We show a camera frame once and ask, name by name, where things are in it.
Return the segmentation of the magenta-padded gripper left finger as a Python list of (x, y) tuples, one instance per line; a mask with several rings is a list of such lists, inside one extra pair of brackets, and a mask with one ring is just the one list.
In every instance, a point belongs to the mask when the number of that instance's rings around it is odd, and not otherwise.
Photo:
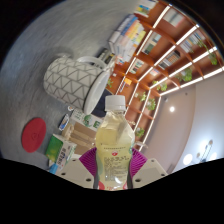
[(71, 158), (56, 175), (78, 186), (97, 189), (96, 149), (90, 149), (79, 158)]

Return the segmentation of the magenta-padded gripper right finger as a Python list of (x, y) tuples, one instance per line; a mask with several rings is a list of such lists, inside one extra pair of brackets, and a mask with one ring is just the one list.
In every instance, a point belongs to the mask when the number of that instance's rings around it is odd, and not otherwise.
[(141, 152), (132, 149), (128, 174), (129, 189), (144, 187), (165, 176), (167, 172), (155, 158), (147, 159)]

